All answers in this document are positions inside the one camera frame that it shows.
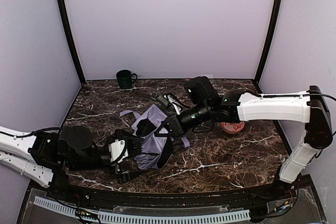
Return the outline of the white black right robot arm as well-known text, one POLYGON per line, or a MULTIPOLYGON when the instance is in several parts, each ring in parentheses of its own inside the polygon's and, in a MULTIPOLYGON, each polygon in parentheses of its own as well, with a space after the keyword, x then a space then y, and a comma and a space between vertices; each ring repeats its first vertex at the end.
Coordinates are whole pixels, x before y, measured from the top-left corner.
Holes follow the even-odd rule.
POLYGON ((184 89, 194 106, 172 114, 155 126, 141 122, 138 136, 180 137, 206 121, 239 123, 252 120, 285 120, 305 124, 304 133, 288 159, 281 165, 277 181, 291 184, 310 161, 333 141, 326 95, 319 87, 287 94, 217 93, 207 77, 189 80, 184 89))

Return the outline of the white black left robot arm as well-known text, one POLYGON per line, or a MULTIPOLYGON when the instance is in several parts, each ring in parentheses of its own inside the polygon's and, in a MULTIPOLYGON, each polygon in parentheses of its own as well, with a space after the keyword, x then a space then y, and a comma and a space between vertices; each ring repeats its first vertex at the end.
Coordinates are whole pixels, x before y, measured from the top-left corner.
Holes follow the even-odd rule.
POLYGON ((72 171, 108 169, 118 182, 128 182, 142 171, 123 171, 121 163, 142 153, 142 138, 117 129, 103 147, 83 126, 50 127, 31 133, 1 128, 1 163, 34 180, 41 187, 65 187, 72 171))

